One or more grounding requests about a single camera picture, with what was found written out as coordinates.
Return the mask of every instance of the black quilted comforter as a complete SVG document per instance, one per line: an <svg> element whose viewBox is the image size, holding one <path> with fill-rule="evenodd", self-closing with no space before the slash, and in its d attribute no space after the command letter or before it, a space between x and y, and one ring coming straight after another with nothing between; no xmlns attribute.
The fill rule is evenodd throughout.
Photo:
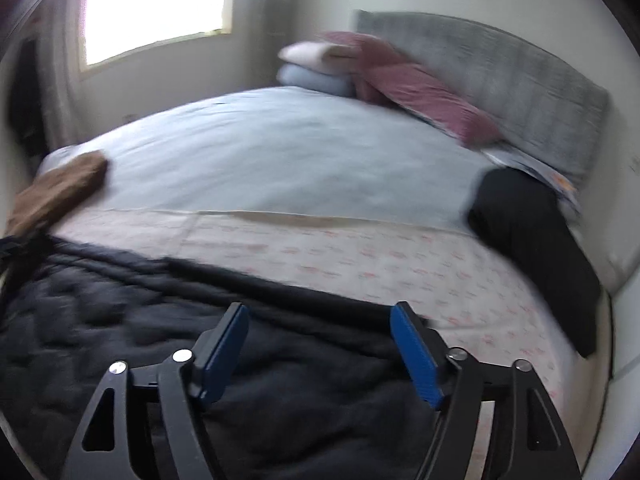
<svg viewBox="0 0 640 480"><path fill-rule="evenodd" d="M229 480L409 479L431 440L388 306L54 238L16 262L0 300L0 409L52 480L109 364L190 348L234 301L250 308L249 334L204 415ZM161 475L175 478L149 412Z"/></svg>

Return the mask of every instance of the bolt head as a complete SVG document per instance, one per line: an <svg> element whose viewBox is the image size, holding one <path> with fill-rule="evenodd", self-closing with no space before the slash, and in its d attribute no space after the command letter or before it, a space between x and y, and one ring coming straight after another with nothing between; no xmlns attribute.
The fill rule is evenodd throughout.
<svg viewBox="0 0 640 480"><path fill-rule="evenodd" d="M174 361L177 363L183 363L191 359L192 355L193 353L191 352L191 350L187 350L186 348L183 348L182 350L178 350L174 352Z"/></svg>
<svg viewBox="0 0 640 480"><path fill-rule="evenodd" d="M123 373L123 371L126 369L127 364L124 361L116 361L109 367L109 371L115 375Z"/></svg>
<svg viewBox="0 0 640 480"><path fill-rule="evenodd" d="M463 348L449 348L449 353L447 354L454 361L464 361L469 354Z"/></svg>
<svg viewBox="0 0 640 480"><path fill-rule="evenodd" d="M517 359L516 368L521 372L530 372L533 370L533 365L526 359Z"/></svg>

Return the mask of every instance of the light blue pillow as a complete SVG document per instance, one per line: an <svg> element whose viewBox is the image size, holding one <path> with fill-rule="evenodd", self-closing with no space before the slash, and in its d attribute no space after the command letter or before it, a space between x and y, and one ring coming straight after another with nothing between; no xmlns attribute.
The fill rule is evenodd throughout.
<svg viewBox="0 0 640 480"><path fill-rule="evenodd" d="M286 64L277 77L284 86L300 86L340 97L356 96L351 75L327 75L300 65Z"/></svg>

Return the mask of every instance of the bright window light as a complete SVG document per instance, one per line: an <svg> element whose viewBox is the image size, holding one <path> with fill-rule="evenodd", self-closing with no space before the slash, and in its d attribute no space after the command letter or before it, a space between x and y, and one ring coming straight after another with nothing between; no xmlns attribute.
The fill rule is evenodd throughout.
<svg viewBox="0 0 640 480"><path fill-rule="evenodd" d="M225 0L86 0L86 64L157 41L219 30L224 4Z"/></svg>

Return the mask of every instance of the gray upholstered headboard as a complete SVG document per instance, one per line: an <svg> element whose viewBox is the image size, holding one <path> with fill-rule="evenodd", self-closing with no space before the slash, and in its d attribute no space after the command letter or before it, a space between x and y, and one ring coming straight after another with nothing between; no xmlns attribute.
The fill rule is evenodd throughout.
<svg viewBox="0 0 640 480"><path fill-rule="evenodd" d="M361 10L356 30L426 66L523 152L574 184L587 176L609 96L558 57L498 28L438 14Z"/></svg>

